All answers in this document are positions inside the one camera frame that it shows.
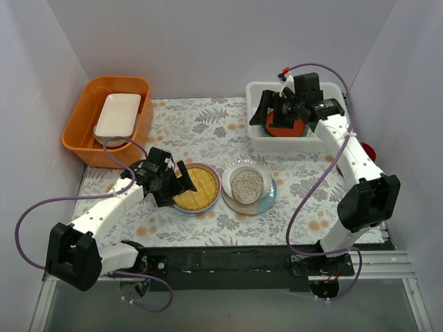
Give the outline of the cream and green plate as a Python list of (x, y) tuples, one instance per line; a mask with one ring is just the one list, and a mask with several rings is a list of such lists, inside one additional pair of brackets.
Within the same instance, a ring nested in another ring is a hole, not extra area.
[(305, 126), (305, 131), (303, 133), (303, 137), (310, 137), (312, 135), (312, 130), (309, 128), (309, 125), (307, 124)]

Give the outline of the red brown round plate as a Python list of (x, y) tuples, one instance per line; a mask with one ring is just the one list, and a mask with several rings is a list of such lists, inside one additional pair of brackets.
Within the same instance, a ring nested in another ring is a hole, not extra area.
[(264, 129), (273, 137), (304, 137), (307, 135), (309, 127), (301, 120), (295, 120), (292, 128), (272, 127), (273, 112), (267, 114)]

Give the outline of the teal scalloped plate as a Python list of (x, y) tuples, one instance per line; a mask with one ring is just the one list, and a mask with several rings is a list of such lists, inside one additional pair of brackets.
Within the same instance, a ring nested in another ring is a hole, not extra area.
[(268, 136), (268, 133), (263, 126), (260, 126), (260, 135), (263, 137)]

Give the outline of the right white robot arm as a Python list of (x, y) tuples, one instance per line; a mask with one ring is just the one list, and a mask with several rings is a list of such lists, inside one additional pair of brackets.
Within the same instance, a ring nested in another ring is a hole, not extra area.
[(331, 168), (338, 167), (348, 187), (337, 207), (338, 221), (318, 242), (314, 269), (328, 275), (338, 267), (339, 256), (347, 253), (370, 228), (388, 220), (400, 190), (395, 175), (386, 175), (365, 152), (352, 130), (350, 117), (335, 98), (325, 98), (317, 73), (292, 76), (289, 70), (279, 75), (279, 91), (265, 90), (251, 126), (292, 128), (303, 121), (324, 146), (335, 155)]

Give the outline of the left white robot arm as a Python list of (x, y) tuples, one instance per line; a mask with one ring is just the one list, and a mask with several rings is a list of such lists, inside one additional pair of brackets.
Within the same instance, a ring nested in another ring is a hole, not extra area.
[(129, 166), (114, 186), (82, 216), (69, 224), (58, 223), (49, 235), (45, 271), (80, 291), (89, 290), (102, 275), (126, 270), (141, 276), (147, 269), (143, 247), (130, 240), (102, 247), (104, 236), (146, 196), (158, 207), (174, 205), (174, 198), (197, 188), (180, 160), (153, 147), (147, 158)]

